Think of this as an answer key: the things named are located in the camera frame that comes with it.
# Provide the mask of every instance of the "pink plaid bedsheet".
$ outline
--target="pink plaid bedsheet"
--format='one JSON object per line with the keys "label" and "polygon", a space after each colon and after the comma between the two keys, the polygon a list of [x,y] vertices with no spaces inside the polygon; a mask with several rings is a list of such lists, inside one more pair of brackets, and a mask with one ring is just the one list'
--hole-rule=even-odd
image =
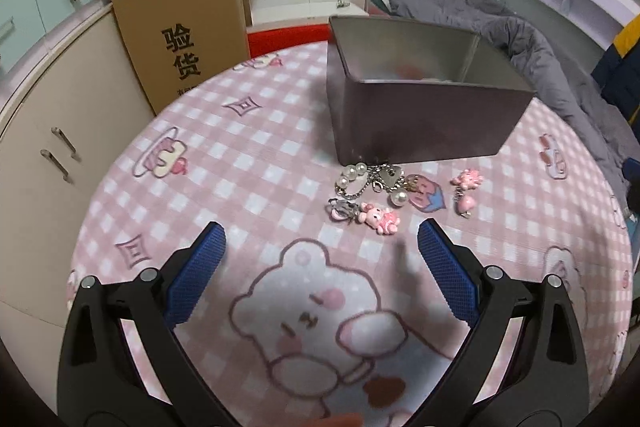
{"label": "pink plaid bedsheet", "polygon": [[[423,198],[399,211],[396,235],[379,236],[325,211],[340,173],[325,72],[326,44],[299,46],[225,71],[162,111],[95,192],[69,304],[85,275],[133,279],[218,221],[225,261],[175,333],[230,412],[245,426],[287,427],[359,411],[367,427],[395,427],[468,332],[417,250],[418,226],[434,217],[485,266],[564,280],[597,403],[622,355],[632,266],[619,205],[574,132],[533,100],[498,155],[405,165],[423,176]],[[470,219],[455,214],[449,184],[464,168],[485,177]],[[479,398],[497,390],[517,326]],[[125,327],[149,392],[166,399],[135,328]]]}

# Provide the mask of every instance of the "cartoon bunny print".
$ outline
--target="cartoon bunny print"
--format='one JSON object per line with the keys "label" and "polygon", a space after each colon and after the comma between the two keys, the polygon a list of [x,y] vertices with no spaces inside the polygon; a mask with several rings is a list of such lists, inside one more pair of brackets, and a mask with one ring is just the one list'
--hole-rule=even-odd
{"label": "cartoon bunny print", "polygon": [[545,163],[546,174],[554,180],[565,180],[568,175],[566,160],[558,146],[558,141],[546,133],[540,136],[539,140],[544,147],[540,152],[540,159]]}
{"label": "cartoon bunny print", "polygon": [[450,363],[382,307],[368,274],[331,264],[311,239],[285,247],[229,317],[274,386],[318,401],[325,415],[359,412],[367,427],[404,425]]}

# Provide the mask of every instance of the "gray blanket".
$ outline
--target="gray blanket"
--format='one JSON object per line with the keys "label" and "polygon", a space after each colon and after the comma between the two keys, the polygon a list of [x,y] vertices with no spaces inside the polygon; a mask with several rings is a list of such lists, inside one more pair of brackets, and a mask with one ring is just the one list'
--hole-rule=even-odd
{"label": "gray blanket", "polygon": [[497,0],[391,0],[393,15],[473,30],[502,49],[537,97],[575,131],[626,208],[622,162],[640,160],[640,144],[591,75],[561,46]]}

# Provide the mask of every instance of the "gray metal container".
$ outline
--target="gray metal container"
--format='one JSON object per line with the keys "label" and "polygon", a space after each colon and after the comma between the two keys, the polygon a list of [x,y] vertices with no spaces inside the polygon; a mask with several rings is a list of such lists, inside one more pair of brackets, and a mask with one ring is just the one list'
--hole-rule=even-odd
{"label": "gray metal container", "polygon": [[326,91],[342,165],[496,154],[534,90],[467,30],[333,16]]}

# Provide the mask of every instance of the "pink bunny charm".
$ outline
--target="pink bunny charm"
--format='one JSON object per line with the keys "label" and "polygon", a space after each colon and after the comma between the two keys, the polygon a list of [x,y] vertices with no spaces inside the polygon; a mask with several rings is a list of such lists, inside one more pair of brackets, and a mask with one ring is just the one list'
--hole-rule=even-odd
{"label": "pink bunny charm", "polygon": [[361,203],[358,223],[367,223],[379,235],[392,235],[398,231],[400,218],[390,208],[382,208],[373,203]]}
{"label": "pink bunny charm", "polygon": [[458,176],[451,180],[452,185],[457,185],[462,190],[469,190],[470,188],[478,188],[482,185],[484,178],[480,175],[480,172],[476,169],[465,169]]}

